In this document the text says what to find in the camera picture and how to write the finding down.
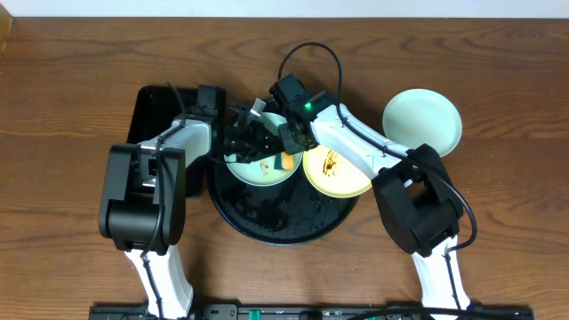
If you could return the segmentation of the green and yellow sponge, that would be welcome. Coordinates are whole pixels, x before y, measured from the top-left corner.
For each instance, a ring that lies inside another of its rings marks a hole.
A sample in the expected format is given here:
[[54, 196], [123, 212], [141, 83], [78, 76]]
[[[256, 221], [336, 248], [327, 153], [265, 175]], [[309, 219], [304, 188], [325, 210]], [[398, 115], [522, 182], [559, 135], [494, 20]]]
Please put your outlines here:
[[274, 169], [283, 172], [291, 172], [294, 168], [294, 157], [285, 152], [275, 155]]

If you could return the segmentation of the light blue plate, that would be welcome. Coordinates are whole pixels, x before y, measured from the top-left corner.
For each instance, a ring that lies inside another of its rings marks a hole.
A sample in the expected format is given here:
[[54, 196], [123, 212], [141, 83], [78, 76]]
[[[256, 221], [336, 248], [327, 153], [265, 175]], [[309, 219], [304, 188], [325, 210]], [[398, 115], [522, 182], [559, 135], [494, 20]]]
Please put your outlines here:
[[256, 187], [274, 186], [290, 178], [299, 168], [303, 158], [302, 153], [292, 155], [293, 167], [290, 171], [275, 168], [275, 156], [263, 158], [249, 164], [236, 161], [236, 155], [224, 156], [229, 170], [242, 182]]
[[388, 139], [407, 147], [430, 145], [440, 156], [450, 154], [462, 135], [461, 116], [444, 95], [428, 89], [400, 92], [386, 105], [382, 127]]

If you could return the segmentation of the yellow plate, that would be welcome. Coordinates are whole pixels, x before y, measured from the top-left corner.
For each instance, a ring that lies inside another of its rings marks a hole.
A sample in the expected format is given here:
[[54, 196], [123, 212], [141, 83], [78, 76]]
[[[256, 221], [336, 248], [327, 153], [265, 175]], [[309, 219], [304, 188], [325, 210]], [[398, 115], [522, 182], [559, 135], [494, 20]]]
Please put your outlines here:
[[327, 196], [359, 196], [372, 187], [370, 179], [351, 162], [324, 146], [305, 151], [302, 165], [311, 185]]

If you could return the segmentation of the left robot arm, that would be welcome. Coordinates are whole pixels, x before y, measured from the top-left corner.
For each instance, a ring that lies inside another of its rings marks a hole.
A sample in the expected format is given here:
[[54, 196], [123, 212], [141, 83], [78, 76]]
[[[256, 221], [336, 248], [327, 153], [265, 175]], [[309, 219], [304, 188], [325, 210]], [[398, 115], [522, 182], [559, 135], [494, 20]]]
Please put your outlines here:
[[267, 103], [239, 106], [225, 124], [226, 92], [201, 85], [189, 100], [174, 84], [152, 86], [158, 107], [136, 114], [126, 143], [111, 147], [100, 203], [99, 230], [136, 268], [148, 295], [144, 319], [186, 319], [194, 290], [181, 265], [187, 177], [196, 164], [235, 156], [250, 163], [279, 153], [282, 143], [260, 120]]

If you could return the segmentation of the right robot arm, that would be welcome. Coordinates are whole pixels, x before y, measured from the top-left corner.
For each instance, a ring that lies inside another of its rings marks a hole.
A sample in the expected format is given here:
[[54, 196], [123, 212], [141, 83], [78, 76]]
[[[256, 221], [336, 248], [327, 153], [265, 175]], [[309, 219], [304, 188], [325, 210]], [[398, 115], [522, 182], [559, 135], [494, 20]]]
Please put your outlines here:
[[279, 131], [286, 152], [327, 147], [371, 181], [384, 228], [413, 258], [422, 305], [468, 309], [471, 301], [461, 281], [457, 252], [464, 246], [458, 240], [459, 220], [472, 210], [435, 149], [388, 140], [328, 93], [308, 93], [292, 74], [279, 77], [269, 93], [287, 120]]

